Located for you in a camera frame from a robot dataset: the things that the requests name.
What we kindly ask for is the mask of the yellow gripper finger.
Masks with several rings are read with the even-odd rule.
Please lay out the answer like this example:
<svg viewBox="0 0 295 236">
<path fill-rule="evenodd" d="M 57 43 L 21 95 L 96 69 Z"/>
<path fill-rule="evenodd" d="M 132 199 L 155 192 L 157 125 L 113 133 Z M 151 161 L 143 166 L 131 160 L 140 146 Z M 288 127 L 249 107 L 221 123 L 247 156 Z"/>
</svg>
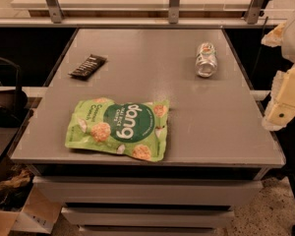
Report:
<svg viewBox="0 0 295 236">
<path fill-rule="evenodd" d="M 285 128 L 295 117 L 295 64 L 287 72 L 277 71 L 262 125 L 266 130 Z"/>
<path fill-rule="evenodd" d="M 285 23 L 281 23 L 276 26 L 273 30 L 271 30 L 262 38 L 261 44 L 269 47 L 280 46 L 282 44 L 284 28 Z"/>
</svg>

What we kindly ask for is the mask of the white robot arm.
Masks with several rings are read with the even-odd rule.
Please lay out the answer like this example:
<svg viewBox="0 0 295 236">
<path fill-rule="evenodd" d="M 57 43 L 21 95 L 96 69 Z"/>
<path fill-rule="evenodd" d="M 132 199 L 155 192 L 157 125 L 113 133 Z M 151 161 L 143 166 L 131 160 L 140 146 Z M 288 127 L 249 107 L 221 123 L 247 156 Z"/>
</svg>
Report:
<svg viewBox="0 0 295 236">
<path fill-rule="evenodd" d="M 285 23 L 268 33 L 262 44 L 280 46 L 282 57 L 293 63 L 289 70 L 277 71 L 273 77 L 270 101 L 262 122 L 266 130 L 278 131 L 295 117 L 295 11 Z"/>
</svg>

